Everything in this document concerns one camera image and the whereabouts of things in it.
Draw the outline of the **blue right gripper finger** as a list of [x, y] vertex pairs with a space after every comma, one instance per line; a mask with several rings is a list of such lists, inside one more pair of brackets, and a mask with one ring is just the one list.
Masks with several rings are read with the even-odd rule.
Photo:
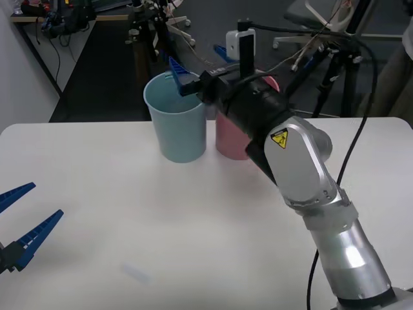
[[183, 97], [197, 94], [202, 87], [198, 75], [189, 72], [172, 57], [168, 61], [179, 94]]
[[214, 45], [214, 52], [226, 63], [235, 63], [236, 61], [227, 55], [227, 49], [221, 45]]

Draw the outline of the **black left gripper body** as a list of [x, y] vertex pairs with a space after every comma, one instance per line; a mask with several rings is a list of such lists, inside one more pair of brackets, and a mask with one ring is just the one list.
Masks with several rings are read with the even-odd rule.
[[6, 270], [9, 270], [10, 267], [10, 259], [8, 257], [8, 250], [7, 248], [1, 244], [1, 249], [0, 249], [0, 274], [5, 272]]

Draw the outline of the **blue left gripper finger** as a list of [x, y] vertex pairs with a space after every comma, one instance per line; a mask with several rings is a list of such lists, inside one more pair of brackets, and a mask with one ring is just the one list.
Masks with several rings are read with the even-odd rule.
[[9, 208], [17, 200], [35, 188], [35, 183], [27, 183], [10, 191], [0, 194], [0, 213]]
[[22, 271], [64, 215], [59, 209], [34, 229], [5, 247], [5, 269]]

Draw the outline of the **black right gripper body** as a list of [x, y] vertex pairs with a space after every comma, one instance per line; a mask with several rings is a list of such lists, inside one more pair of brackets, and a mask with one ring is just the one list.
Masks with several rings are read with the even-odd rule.
[[268, 72], [255, 72], [247, 77], [241, 77], [239, 63], [205, 70], [199, 77], [199, 99], [206, 104], [215, 106], [218, 110], [228, 110], [230, 102], [251, 82], [269, 77]]

